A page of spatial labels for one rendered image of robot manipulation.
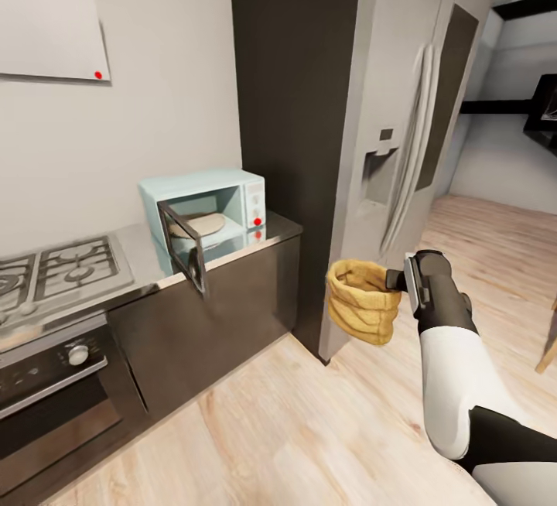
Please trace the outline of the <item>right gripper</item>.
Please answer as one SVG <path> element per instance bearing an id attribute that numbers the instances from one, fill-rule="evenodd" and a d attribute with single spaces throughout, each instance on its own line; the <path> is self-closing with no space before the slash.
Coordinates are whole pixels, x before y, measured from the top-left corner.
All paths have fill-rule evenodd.
<path id="1" fill-rule="evenodd" d="M 405 284 L 404 270 L 387 270 L 385 288 L 407 292 L 408 290 L 407 285 Z"/>

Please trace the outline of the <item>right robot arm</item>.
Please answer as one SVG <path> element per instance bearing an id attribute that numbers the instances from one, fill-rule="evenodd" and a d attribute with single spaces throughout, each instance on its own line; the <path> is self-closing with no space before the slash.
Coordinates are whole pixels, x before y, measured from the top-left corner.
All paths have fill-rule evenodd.
<path id="1" fill-rule="evenodd" d="M 557 439 L 528 427 L 502 383 L 437 250 L 405 253 L 385 288 L 407 292 L 418 320 L 423 419 L 440 456 L 462 466 L 497 506 L 557 506 Z"/>

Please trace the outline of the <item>microwave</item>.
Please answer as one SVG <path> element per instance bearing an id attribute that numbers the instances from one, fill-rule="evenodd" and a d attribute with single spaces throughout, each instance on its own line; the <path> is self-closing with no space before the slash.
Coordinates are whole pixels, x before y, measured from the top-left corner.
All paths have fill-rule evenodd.
<path id="1" fill-rule="evenodd" d="M 234 167 L 139 180 L 149 229 L 205 302 L 203 244 L 265 224 L 265 178 Z"/>

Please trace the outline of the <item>popcorn bag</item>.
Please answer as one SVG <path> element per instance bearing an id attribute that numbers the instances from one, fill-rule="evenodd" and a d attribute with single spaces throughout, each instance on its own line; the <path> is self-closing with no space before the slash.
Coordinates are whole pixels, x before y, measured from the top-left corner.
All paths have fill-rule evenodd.
<path id="1" fill-rule="evenodd" d="M 332 320 L 352 337 L 382 346 L 394 333 L 403 291 L 387 289 L 386 271 L 374 262 L 340 259 L 327 272 Z"/>

